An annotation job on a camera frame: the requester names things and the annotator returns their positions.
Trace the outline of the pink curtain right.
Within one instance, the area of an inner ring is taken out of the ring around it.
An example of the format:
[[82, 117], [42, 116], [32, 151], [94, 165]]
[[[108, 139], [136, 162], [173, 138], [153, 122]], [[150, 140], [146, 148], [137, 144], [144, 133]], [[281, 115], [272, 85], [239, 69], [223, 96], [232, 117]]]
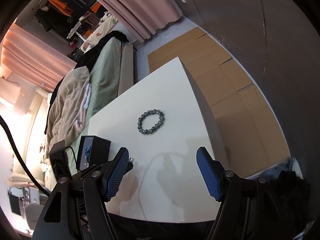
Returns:
[[140, 43], [182, 17], [174, 0], [96, 0]]

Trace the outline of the pink curtain left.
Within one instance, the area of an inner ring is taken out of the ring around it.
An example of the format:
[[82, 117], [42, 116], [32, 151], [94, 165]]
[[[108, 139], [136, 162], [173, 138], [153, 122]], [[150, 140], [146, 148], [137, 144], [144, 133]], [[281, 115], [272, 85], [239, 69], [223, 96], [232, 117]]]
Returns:
[[52, 91], [76, 62], [13, 23], [4, 36], [1, 64], [27, 81]]

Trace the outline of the beige blanket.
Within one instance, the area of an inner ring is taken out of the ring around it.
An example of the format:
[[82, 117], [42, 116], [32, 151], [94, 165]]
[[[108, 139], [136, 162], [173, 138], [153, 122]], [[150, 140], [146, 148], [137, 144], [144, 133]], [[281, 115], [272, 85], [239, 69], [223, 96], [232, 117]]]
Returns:
[[84, 129], [85, 117], [80, 113], [84, 106], [86, 87], [90, 81], [87, 67], [71, 70], [57, 90], [56, 98], [50, 106], [47, 120], [47, 147], [65, 141], [66, 145], [74, 142]]

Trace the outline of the black garment on bed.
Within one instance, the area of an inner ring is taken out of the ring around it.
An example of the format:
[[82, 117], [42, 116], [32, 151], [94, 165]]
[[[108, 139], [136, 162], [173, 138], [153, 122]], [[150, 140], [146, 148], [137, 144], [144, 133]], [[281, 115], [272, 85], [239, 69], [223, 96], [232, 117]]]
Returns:
[[95, 45], [92, 49], [90, 49], [88, 52], [84, 53], [82, 55], [76, 66], [74, 67], [75, 69], [80, 68], [80, 67], [87, 67], [89, 72], [92, 71], [102, 49], [104, 46], [107, 44], [107, 42], [112, 39], [116, 38], [120, 42], [123, 43], [129, 43], [129, 40], [127, 39], [127, 36], [122, 33], [121, 31], [118, 30], [113, 30], [110, 33], [106, 34], [99, 42], [97, 45]]

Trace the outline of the floral bedding far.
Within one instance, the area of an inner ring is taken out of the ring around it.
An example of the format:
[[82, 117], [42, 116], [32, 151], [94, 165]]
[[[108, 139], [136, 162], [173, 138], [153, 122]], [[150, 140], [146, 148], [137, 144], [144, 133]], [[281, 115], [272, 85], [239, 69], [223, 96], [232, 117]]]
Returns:
[[85, 40], [85, 43], [91, 45], [92, 47], [98, 44], [98, 42], [108, 34], [111, 29], [116, 25], [118, 20], [111, 14], [105, 14], [99, 21], [98, 27], [89, 35]]

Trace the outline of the green bed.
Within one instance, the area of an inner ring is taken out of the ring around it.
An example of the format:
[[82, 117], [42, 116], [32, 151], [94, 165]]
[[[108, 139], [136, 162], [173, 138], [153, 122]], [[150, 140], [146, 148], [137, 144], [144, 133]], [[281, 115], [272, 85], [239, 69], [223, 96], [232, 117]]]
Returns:
[[[116, 97], [133, 86], [133, 46], [130, 43], [121, 44], [116, 38], [110, 39], [102, 49], [90, 74], [90, 81], [86, 87], [84, 106], [80, 113], [84, 115], [84, 129], [78, 138], [70, 145], [76, 152], [81, 137], [88, 134], [89, 121]], [[44, 152], [42, 162], [49, 164], [48, 148]]]

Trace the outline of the black jewelry box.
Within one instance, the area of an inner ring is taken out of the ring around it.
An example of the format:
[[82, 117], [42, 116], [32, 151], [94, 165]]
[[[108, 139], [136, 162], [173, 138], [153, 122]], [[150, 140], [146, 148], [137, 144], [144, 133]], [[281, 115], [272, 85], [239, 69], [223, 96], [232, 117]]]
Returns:
[[111, 141], [95, 135], [82, 136], [76, 159], [76, 169], [82, 171], [108, 161]]

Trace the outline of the white side table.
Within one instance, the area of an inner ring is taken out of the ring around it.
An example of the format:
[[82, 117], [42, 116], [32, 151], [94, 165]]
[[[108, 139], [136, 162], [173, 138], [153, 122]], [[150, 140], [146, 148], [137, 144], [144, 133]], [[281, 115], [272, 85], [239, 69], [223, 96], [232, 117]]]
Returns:
[[179, 58], [92, 116], [88, 134], [111, 141], [110, 159], [121, 147], [133, 158], [109, 213], [166, 223], [215, 219], [220, 204], [207, 190], [196, 151], [205, 147], [224, 168], [229, 164], [210, 107]]

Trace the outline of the orange garment hanging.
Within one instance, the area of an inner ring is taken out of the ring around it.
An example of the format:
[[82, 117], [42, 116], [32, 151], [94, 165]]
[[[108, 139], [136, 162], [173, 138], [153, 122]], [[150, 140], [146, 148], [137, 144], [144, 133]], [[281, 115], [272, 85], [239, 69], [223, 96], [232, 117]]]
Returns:
[[65, 2], [60, 0], [48, 0], [54, 7], [56, 7], [62, 14], [71, 17], [73, 10]]

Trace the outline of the flat brown cardboard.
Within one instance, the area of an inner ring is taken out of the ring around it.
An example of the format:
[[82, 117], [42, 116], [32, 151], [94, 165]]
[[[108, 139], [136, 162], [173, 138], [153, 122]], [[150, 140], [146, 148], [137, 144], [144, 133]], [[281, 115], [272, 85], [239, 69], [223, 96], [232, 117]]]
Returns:
[[290, 158], [274, 113], [249, 75], [200, 28], [148, 55], [150, 72], [179, 57], [219, 128], [230, 168], [249, 177]]

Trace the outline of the pink curtain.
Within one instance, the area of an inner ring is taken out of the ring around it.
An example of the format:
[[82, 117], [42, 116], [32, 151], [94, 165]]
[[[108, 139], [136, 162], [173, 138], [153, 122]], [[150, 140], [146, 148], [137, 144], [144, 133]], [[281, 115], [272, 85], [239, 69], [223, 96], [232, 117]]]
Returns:
[[182, 17], [174, 0], [96, 0], [140, 43]]
[[52, 91], [76, 62], [13, 23], [4, 36], [1, 64], [27, 81]]

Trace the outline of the white small table far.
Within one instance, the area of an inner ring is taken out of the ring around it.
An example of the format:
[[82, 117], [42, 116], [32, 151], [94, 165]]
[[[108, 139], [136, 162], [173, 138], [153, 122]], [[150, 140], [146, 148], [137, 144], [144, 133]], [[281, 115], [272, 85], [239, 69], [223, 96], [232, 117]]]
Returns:
[[67, 38], [70, 39], [74, 34], [78, 34], [78, 29], [88, 31], [93, 27], [92, 14], [88, 14], [86, 16], [81, 16], [76, 25], [70, 30], [67, 35]]

